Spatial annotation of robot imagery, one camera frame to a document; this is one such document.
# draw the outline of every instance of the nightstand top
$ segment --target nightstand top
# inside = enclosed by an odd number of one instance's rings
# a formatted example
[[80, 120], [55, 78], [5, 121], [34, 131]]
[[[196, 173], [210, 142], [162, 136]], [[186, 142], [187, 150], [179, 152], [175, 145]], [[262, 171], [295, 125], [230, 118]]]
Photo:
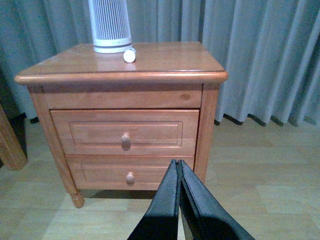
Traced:
[[22, 85], [81, 83], [223, 83], [228, 74], [199, 42], [135, 43], [136, 61], [123, 52], [97, 53], [80, 44], [20, 72]]

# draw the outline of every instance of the drawer knob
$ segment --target drawer knob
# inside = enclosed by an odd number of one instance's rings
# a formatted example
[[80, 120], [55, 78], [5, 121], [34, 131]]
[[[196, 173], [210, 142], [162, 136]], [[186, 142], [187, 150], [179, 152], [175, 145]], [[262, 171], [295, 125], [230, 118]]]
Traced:
[[129, 144], [130, 143], [130, 135], [128, 132], [125, 132], [122, 137], [121, 137], [121, 141], [123, 144]]
[[133, 185], [135, 183], [135, 176], [132, 171], [130, 171], [126, 176], [126, 183], [129, 185]]

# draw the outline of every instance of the curtain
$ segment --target curtain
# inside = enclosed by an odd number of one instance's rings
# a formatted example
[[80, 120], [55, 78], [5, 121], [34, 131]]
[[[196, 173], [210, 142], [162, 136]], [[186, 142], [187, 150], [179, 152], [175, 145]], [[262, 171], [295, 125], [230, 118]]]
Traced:
[[[320, 120], [320, 2], [127, 0], [134, 42], [200, 41], [228, 71], [216, 120], [254, 115]], [[0, 67], [28, 118], [36, 113], [19, 71], [91, 43], [88, 0], [8, 0], [0, 8]]]

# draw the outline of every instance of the wooden nightstand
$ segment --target wooden nightstand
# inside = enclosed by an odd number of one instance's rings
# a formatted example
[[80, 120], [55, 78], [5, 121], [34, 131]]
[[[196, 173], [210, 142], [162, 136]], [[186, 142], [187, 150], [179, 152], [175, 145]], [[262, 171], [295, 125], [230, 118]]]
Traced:
[[74, 205], [79, 189], [156, 190], [171, 159], [204, 182], [219, 84], [199, 42], [136, 43], [136, 61], [82, 44], [19, 73]]

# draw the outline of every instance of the air purifier vent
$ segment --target air purifier vent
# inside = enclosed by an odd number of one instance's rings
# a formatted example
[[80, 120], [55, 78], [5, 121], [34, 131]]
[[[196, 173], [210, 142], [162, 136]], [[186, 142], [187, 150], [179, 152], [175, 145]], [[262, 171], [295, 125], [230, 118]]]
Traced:
[[126, 0], [89, 0], [94, 50], [124, 52], [132, 46]]

